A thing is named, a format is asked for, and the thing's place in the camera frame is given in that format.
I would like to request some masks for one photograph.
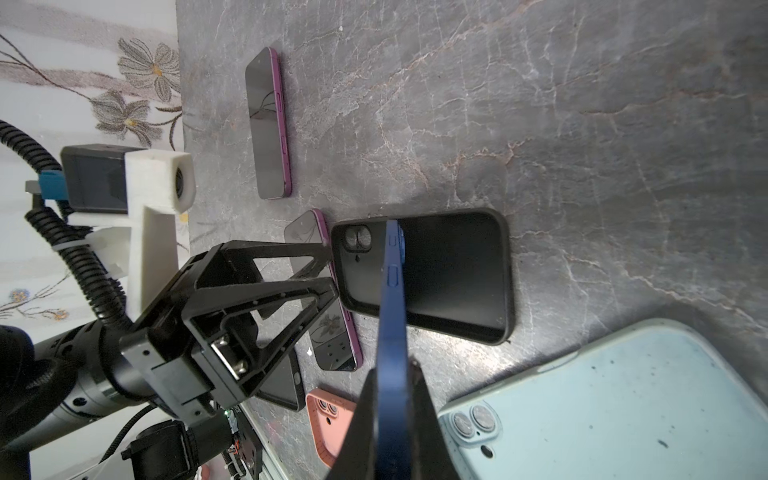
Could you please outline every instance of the pink phone case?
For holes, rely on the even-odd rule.
[[[328,226],[326,225],[326,218],[323,216],[323,212],[319,208],[313,208],[312,213],[315,214],[315,220],[320,229],[320,238],[323,239],[323,245],[331,244],[331,237],[328,234]],[[333,282],[336,282],[336,274],[333,265],[330,267],[331,278]],[[352,356],[355,359],[356,369],[362,366],[362,349],[360,348],[360,341],[357,338],[357,330],[355,329],[355,322],[352,319],[352,314],[341,305],[341,313],[344,317],[344,326],[346,326],[347,336],[349,337],[349,346],[352,348]]]
[[[306,412],[310,416],[317,456],[329,468],[341,451],[355,406],[354,402],[321,389],[306,394]]]
[[[283,182],[285,190],[283,197],[289,197],[293,184],[290,179],[290,163],[288,162],[288,140],[286,128],[286,113],[283,96],[283,78],[280,76],[280,60],[277,58],[277,51],[272,47],[267,47],[270,51],[272,60],[272,86],[275,89],[275,106],[277,106],[277,130],[280,133],[280,146],[283,157]]]

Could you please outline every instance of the purple smartphone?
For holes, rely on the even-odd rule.
[[[263,199],[291,191],[283,81],[274,48],[266,47],[245,68],[256,186]]]
[[[323,243],[330,245],[330,236],[326,228],[323,212],[313,208],[295,219],[283,231],[286,243]],[[307,265],[308,259],[291,257],[293,272],[298,272]],[[326,267],[318,276],[333,276],[333,268]],[[303,300],[304,306],[311,300]],[[355,323],[341,302],[336,302],[326,310],[310,328],[310,340],[317,365],[323,370],[353,372],[362,365],[362,350],[357,339]]]

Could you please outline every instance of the white wall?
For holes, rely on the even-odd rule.
[[[97,129],[89,98],[106,90],[118,91],[127,103],[147,101],[149,112],[138,120],[159,124],[177,115],[157,109],[180,106],[176,91],[163,101],[153,85],[131,84],[118,67],[119,58],[126,55],[118,47],[120,38],[138,38],[152,55],[160,43],[177,51],[174,0],[2,0],[0,34],[58,84],[25,66],[0,63],[0,119],[30,134],[57,159],[65,145],[140,145],[132,131],[119,137]],[[26,63],[1,39],[0,51]],[[12,61],[6,56],[0,60]],[[170,149],[170,125],[156,128],[162,134],[152,148]],[[178,150],[184,149],[181,135],[178,121],[173,136]],[[31,204],[24,182],[35,179],[34,172],[1,145],[0,171],[0,323],[21,327],[37,342],[93,320],[76,282],[71,277],[61,281],[67,271],[64,263],[24,220]],[[189,245],[185,221],[183,216],[178,222],[182,262],[188,258]],[[49,286],[54,287],[45,295]],[[96,462],[141,408],[124,409],[32,452],[32,478],[69,478]],[[155,410],[132,434],[166,418]]]

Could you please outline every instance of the marble surface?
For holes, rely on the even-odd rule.
[[[191,246],[329,221],[492,207],[517,326],[496,347],[409,329],[435,406],[640,319],[705,335],[768,399],[768,8],[758,0],[179,0]],[[279,53],[293,196],[256,191],[244,71]],[[264,266],[288,275],[287,261]],[[259,321],[273,336],[285,316]],[[356,399],[366,363],[307,391]],[[323,478],[306,412],[252,401],[292,478]]]

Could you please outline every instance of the dark gray phone case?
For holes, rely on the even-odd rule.
[[[504,342],[515,325],[509,232],[504,217],[487,208],[334,225],[333,268],[344,306],[379,315],[388,218],[399,221],[406,240],[408,324],[489,345]],[[368,249],[349,247],[350,227],[370,231]]]

